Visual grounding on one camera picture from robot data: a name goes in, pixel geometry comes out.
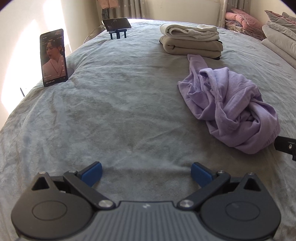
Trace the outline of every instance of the curtain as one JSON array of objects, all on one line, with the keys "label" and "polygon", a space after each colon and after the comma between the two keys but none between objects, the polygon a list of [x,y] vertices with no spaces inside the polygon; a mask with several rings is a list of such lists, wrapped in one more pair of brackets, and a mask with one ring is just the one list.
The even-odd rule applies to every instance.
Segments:
[{"label": "curtain", "polygon": [[109,18],[146,18],[145,0],[118,0],[119,7],[109,8]]},{"label": "curtain", "polygon": [[236,8],[250,13],[250,0],[220,0],[220,12],[217,22],[217,26],[224,28],[225,26],[225,14],[226,12],[231,12],[230,9]]}]

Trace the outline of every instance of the gray comforter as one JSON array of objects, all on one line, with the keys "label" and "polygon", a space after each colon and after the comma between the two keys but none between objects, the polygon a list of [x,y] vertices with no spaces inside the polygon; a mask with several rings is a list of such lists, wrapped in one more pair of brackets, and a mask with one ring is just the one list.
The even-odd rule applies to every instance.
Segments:
[{"label": "gray comforter", "polygon": [[[212,137],[186,106],[177,82],[189,73],[186,56],[166,53],[161,21],[135,23],[126,39],[103,32],[67,58],[65,83],[34,87],[0,131],[0,240],[17,236],[15,202],[38,171],[59,175],[103,165],[97,190],[110,199],[173,200],[198,189],[190,166],[199,161],[233,176],[255,172],[282,213],[275,239],[296,237],[296,163],[271,145],[255,155]],[[260,41],[220,29],[221,60],[258,85],[278,113],[281,135],[296,138],[296,70]]]}]

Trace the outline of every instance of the purple sweatshirt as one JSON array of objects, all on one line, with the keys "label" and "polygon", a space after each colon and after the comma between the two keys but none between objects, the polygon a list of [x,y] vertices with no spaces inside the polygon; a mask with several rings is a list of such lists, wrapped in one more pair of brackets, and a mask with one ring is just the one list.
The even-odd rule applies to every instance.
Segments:
[{"label": "purple sweatshirt", "polygon": [[229,147],[254,154],[280,133],[275,109],[258,87],[228,68],[212,70],[199,55],[188,55],[189,76],[178,82],[187,106],[210,134]]}]

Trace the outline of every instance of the upright smartphone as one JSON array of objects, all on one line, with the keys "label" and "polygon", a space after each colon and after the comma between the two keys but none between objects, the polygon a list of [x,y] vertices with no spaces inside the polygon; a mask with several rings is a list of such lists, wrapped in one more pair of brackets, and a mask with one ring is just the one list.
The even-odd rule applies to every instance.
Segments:
[{"label": "upright smartphone", "polygon": [[68,80],[62,29],[40,35],[40,58],[44,86]]},{"label": "upright smartphone", "polygon": [[131,24],[127,18],[104,19],[102,23],[105,25],[108,32],[116,29],[131,28]]}]

